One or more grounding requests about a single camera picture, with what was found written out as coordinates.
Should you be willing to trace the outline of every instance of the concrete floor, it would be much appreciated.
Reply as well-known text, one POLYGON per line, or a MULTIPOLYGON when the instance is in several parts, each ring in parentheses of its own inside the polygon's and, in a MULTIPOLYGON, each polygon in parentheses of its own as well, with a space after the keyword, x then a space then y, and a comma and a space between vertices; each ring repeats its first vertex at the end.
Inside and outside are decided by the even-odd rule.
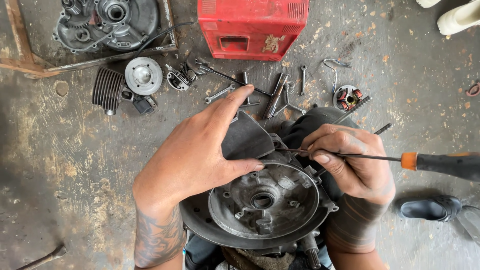
MULTIPOLYGON (((174 67, 194 51, 230 75, 249 72, 250 81, 271 91, 277 75, 300 79, 308 66, 307 95, 292 95, 303 108, 332 106, 332 70, 321 60, 352 63, 339 68, 339 85, 352 84, 374 102, 354 119, 383 135, 387 154, 406 151, 444 154, 478 151, 480 96, 464 91, 474 84, 480 64, 478 28, 442 36, 436 19, 466 0, 443 0, 430 9, 414 0, 311 1, 307 27, 282 62, 213 60, 198 25, 179 30, 180 59, 154 57, 174 67)), ((59 65, 95 55, 73 56, 54 42, 58 1, 20 0, 34 53, 59 65)), ((195 0, 172 0, 174 21, 196 20, 195 0)), ((5 6, 0 4, 0 57, 15 58, 16 47, 5 6)), ((122 69, 124 63, 113 65, 122 69)), ((135 210, 131 185, 175 125, 206 107, 204 98, 229 82, 208 75, 197 88, 179 93, 164 87, 155 95, 155 113, 139 116, 121 106, 108 117, 91 104, 97 68, 41 80, 0 70, 0 265, 16 269, 64 243, 68 254, 37 268, 133 269, 135 210), (57 91, 68 90, 64 97, 57 91)), ((261 115, 263 105, 249 113, 261 115)), ((286 110, 268 130, 299 113, 286 110)), ((480 185, 392 164, 397 197, 449 194, 480 207, 480 185)), ((402 220, 389 211, 378 232, 378 250, 388 269, 478 269, 480 247, 457 220, 449 223, 402 220)))

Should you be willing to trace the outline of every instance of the wrench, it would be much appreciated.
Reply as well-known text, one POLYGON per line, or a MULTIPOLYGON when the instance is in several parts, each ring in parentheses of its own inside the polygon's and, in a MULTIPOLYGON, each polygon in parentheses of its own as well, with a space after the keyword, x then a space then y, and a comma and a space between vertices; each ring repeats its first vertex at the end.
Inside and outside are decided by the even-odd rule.
POLYGON ((222 91, 216 93, 212 97, 206 97, 205 100, 207 101, 207 104, 210 104, 210 102, 212 102, 212 100, 214 100, 217 97, 223 95, 224 93, 226 93, 229 90, 235 90, 235 85, 231 84, 228 88, 223 89, 222 91))
POLYGON ((301 77, 302 77, 302 80, 301 80, 301 92, 300 92, 300 95, 301 96, 304 96, 305 95, 305 70, 307 69, 307 66, 302 66, 301 67, 301 77))

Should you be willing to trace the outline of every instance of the screwdriver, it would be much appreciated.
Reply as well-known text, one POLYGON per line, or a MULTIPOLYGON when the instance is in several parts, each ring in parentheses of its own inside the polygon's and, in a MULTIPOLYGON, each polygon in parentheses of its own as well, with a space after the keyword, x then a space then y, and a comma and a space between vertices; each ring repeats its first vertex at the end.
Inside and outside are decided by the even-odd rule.
MULTIPOLYGON (((308 153, 306 150, 277 149, 289 152, 308 153)), ((375 160, 398 161, 402 168, 412 171, 427 171, 449 174, 458 178, 480 182, 480 153, 464 152, 448 155, 425 155, 417 152, 403 153, 401 158, 378 157, 355 154, 334 153, 343 158, 365 158, 375 160)), ((320 170, 313 176, 318 177, 324 171, 320 170)))

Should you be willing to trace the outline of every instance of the jeans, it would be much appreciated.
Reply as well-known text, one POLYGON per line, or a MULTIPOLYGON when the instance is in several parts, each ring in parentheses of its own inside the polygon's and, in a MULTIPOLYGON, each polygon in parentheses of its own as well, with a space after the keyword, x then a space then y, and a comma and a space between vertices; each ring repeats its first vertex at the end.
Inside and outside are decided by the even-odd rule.
MULTIPOLYGON (((305 115, 301 116, 296 122, 284 122, 282 129, 277 133, 288 148, 297 149, 301 146, 303 139, 317 130, 325 123, 333 123, 344 112, 336 108, 313 108, 305 115)), ((359 128, 350 118, 342 123, 344 126, 359 128)), ((305 168, 312 166, 316 171, 322 169, 322 166, 307 157, 297 157, 298 161, 305 168)), ((335 179, 328 172, 321 175, 322 186, 332 201, 338 201, 343 193, 338 188, 335 179)), ((332 261, 328 256, 325 243, 322 239, 322 233, 315 238, 318 245, 318 258, 323 269, 330 269, 332 261)), ((223 255, 220 247, 194 235, 185 247, 186 250, 186 269, 188 270, 213 270, 223 261, 223 255)), ((297 249, 297 257, 292 262, 289 270, 302 270, 308 268, 307 256, 303 253, 301 246, 297 249)))

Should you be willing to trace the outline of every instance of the tattoo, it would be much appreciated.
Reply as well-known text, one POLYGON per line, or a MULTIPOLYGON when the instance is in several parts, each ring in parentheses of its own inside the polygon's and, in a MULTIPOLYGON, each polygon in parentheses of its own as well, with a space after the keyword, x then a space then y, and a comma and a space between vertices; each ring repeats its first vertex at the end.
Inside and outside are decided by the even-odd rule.
POLYGON ((174 258, 183 249, 185 240, 186 234, 178 205, 163 222, 143 214, 137 208, 136 266, 149 268, 174 258))
POLYGON ((378 221, 388 204, 378 205, 344 194, 339 210, 331 213, 326 228, 327 242, 348 253, 367 253, 375 249, 378 221))

